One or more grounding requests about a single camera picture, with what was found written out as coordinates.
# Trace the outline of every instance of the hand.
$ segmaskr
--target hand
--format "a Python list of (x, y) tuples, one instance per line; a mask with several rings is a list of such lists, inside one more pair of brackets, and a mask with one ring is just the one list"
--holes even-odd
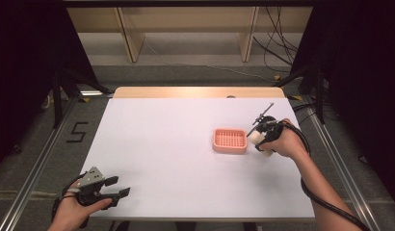
[[(287, 123), (291, 123), (290, 119), (285, 118), (283, 121)], [(303, 154), (305, 151), (305, 147), (303, 146), (303, 142), (298, 137), (296, 133), (294, 133), (289, 128), (284, 127), (281, 135), (275, 141), (265, 142), (260, 145), (260, 149), (262, 150), (271, 150), (278, 152), (281, 156), (289, 157), (293, 159), (299, 154)]]
[[(74, 188), (77, 185), (77, 182), (71, 185)], [(73, 192), (67, 192), (65, 196), (74, 195)], [(101, 210), (107, 207), (112, 202), (111, 198), (99, 200), (96, 203), (89, 206), (82, 206), (78, 203), (75, 196), (66, 197), (62, 200), (57, 210), (56, 216), (48, 231), (57, 230), (57, 231), (72, 231), (77, 230), (80, 225), (86, 220), (86, 218), (95, 213), (98, 210)]]

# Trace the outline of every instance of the gray floor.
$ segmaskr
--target gray floor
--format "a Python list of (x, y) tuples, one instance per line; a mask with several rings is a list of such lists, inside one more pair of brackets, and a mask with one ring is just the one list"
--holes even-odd
[[(255, 43), (250, 61), (242, 63), (235, 35), (232, 34), (148, 34), (142, 54), (135, 64), (127, 61), (120, 35), (82, 34), (80, 37), (99, 82), (110, 89), (119, 86), (270, 86), (276, 75), (285, 76), (286, 73), (268, 69), (264, 59), (275, 69), (289, 70), (287, 64), (273, 56), (266, 55), (264, 58), (262, 48)], [(267, 41), (265, 35), (256, 37), (264, 44)], [(298, 34), (287, 37), (297, 44), (301, 39)], [(271, 46), (271, 49), (284, 55), (277, 45)], [(285, 86), (286, 95), (299, 95), (297, 86), (300, 81), (295, 80)], [(60, 137), (14, 230), (45, 230), (49, 225), (54, 195), (69, 179), (80, 173), (107, 102), (107, 97), (73, 102)], [(304, 102), (290, 100), (290, 103), (296, 106)], [(392, 198), (375, 172), (358, 160), (361, 153), (356, 143), (328, 103), (324, 109), (325, 127), (381, 230), (395, 230), (395, 204)], [(353, 202), (309, 115), (309, 110), (302, 110), (297, 113), (297, 118), (310, 142), (314, 161), (354, 210)], [(0, 166), (0, 224), (52, 132), (53, 116), (52, 107), (38, 114), (20, 142), (22, 152), (8, 156)], [(82, 142), (67, 142), (79, 139), (71, 134), (76, 122), (88, 122), (78, 127), (86, 135)], [(156, 226), (165, 226), (154, 223), (155, 228), (146, 229), (142, 226), (146, 224), (140, 225), (144, 230), (157, 230)], [(259, 225), (262, 230), (316, 230), (314, 222), (271, 221)], [(110, 226), (109, 220), (91, 219), (87, 230), (109, 230)]]

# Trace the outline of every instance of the pink plastic tray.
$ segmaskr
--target pink plastic tray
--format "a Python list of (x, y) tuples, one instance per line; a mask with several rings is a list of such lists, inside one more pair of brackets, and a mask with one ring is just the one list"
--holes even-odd
[(218, 128), (213, 132), (212, 148), (217, 152), (243, 154), (248, 142), (246, 132), (235, 128)]

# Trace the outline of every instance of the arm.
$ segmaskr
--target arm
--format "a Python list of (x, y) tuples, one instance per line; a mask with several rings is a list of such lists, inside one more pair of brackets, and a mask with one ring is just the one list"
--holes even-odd
[(73, 231), (77, 230), (86, 218), (105, 207), (111, 202), (111, 198), (97, 201), (89, 206), (82, 206), (78, 203), (74, 193), (67, 192), (57, 210), (56, 216), (47, 231)]
[[(302, 141), (293, 131), (284, 128), (278, 140), (266, 142), (260, 147), (263, 150), (273, 149), (281, 156), (291, 158), (299, 169), (306, 186), (315, 195), (339, 209), (352, 214), (348, 206), (342, 201), (321, 171), (311, 160)], [(323, 208), (314, 201), (312, 201), (312, 207), (320, 230), (360, 230), (354, 224), (338, 216), (334, 212)]]

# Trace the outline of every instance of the white tabletop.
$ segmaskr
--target white tabletop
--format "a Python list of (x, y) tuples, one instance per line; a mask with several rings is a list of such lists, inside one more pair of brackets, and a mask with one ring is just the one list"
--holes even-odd
[(247, 132), (271, 102), (267, 116), (296, 117), (285, 98), (110, 99), (83, 166), (119, 176), (104, 192), (131, 187), (118, 207), (95, 217), (147, 220), (314, 218), (294, 163), (212, 149), (213, 130)]

